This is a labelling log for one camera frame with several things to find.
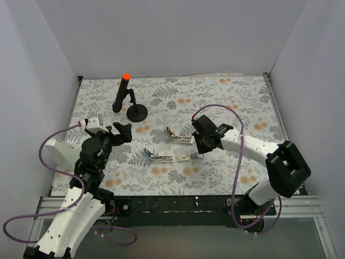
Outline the staple tray with staples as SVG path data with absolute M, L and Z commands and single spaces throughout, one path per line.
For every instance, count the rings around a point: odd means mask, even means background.
M 190 157 L 191 157 L 192 160 L 197 160 L 197 159 L 203 159 L 204 155 L 203 154 L 199 154 L 199 153 L 192 153 Z

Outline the white staple box sleeve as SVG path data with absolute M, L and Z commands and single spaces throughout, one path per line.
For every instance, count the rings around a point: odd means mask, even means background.
M 179 154 L 177 156 L 177 161 L 178 162 L 190 161 L 190 155 L 189 154 Z

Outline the beige green stapler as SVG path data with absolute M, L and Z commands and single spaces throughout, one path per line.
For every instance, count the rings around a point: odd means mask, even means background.
M 164 127 L 164 133 L 167 135 L 168 139 L 171 142 L 174 142 L 177 144 L 186 144 L 186 145 L 193 144 L 193 139 L 191 137 L 178 136 L 175 133 L 173 133 L 172 130 L 168 126 Z

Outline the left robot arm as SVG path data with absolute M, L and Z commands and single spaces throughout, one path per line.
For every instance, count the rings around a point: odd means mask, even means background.
M 60 212 L 43 237 L 25 249 L 24 258 L 73 258 L 95 221 L 115 211 L 114 194 L 100 184 L 113 147 L 131 142 L 132 126 L 115 122 L 104 127 L 96 118 L 82 125 L 89 137 L 72 160 L 74 172 Z

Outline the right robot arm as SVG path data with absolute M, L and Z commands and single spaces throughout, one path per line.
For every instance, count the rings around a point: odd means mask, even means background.
M 192 126 L 199 154 L 219 148 L 241 154 L 267 169 L 268 180 L 256 184 L 234 203 L 235 212 L 242 215 L 259 213 L 277 196 L 291 197 L 311 175 L 307 162 L 291 141 L 277 144 L 241 135 L 230 125 L 216 126 L 205 115 L 193 120 Z

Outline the black microphone desk stand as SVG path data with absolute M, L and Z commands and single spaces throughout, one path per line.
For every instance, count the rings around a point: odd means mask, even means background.
M 148 110 L 144 105 L 137 104 L 135 99 L 135 94 L 133 89 L 129 89 L 128 93 L 130 95 L 130 106 L 126 112 L 128 120 L 131 122 L 142 122 L 148 116 Z

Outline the black microphone orange tip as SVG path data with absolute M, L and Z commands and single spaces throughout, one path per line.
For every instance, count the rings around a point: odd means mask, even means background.
M 119 113 L 122 110 L 122 103 L 124 98 L 127 96 L 128 92 L 128 83 L 130 81 L 130 74 L 124 73 L 122 75 L 118 92 L 116 94 L 115 102 L 112 105 L 112 110 L 114 113 Z

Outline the white angled bracket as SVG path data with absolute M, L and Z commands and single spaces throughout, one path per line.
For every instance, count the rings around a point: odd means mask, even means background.
M 52 138 L 45 144 L 55 164 L 64 171 L 73 172 L 75 163 L 80 158 L 81 148 L 62 140 Z

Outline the black base frame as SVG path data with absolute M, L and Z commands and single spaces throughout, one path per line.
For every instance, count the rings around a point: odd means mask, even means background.
M 277 209 L 269 202 L 252 207 L 241 195 L 113 196 L 105 217 L 119 227 L 246 226 Z

